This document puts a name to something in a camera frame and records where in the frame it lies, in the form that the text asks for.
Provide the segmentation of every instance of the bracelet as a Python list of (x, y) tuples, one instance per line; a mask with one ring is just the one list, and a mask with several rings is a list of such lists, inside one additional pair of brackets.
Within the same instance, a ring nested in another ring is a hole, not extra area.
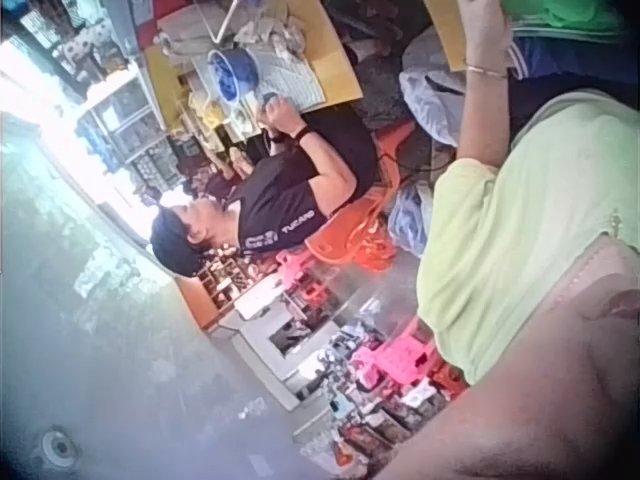
[(308, 133), (313, 133), (313, 129), (309, 125), (305, 125), (304, 128), (293, 137), (293, 141), (300, 145), (300, 142)]
[(467, 71), (469, 72), (479, 73), (480, 75), (486, 75), (488, 77), (504, 78), (504, 79), (509, 78), (506, 73), (496, 72), (495, 70), (487, 70), (486, 68), (476, 67), (475, 65), (469, 65), (468, 63), (466, 64), (466, 66), (467, 66)]

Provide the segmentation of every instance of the light green shirt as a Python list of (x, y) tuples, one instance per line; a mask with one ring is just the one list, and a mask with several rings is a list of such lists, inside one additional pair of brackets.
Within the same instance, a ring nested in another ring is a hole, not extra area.
[(460, 159), (440, 178), (418, 313), (470, 383), (600, 234), (639, 248), (639, 163), (638, 112), (574, 92), (536, 115), (499, 173)]

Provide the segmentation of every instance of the woman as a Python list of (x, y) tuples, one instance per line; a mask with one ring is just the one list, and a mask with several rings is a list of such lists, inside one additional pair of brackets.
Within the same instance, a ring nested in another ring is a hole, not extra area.
[(260, 160), (225, 202), (207, 197), (160, 210), (151, 244), (173, 272), (195, 275), (201, 252), (223, 245), (244, 253), (296, 247), (373, 185), (376, 147), (350, 107), (303, 118), (287, 99), (274, 97), (259, 117), (271, 139), (271, 156)]
[(473, 387), (381, 478), (583, 478), (637, 425), (640, 118), (570, 93), (509, 152), (511, 29), (499, 0), (458, 3), (461, 140), (436, 184), (417, 292)]

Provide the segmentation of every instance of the blue bowl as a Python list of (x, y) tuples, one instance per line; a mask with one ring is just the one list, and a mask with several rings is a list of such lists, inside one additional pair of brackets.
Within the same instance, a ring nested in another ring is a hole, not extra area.
[(209, 65), (218, 84), (218, 91), (228, 103), (254, 91), (260, 81), (258, 66), (244, 48), (214, 50), (209, 54)]

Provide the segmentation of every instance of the pink plastic stool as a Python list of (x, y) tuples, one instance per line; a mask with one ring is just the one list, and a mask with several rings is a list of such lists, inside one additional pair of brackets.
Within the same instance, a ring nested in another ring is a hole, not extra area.
[(362, 347), (353, 359), (362, 368), (377, 367), (400, 385), (410, 385), (425, 378), (436, 357), (433, 343), (425, 345), (411, 336), (402, 336), (375, 351)]

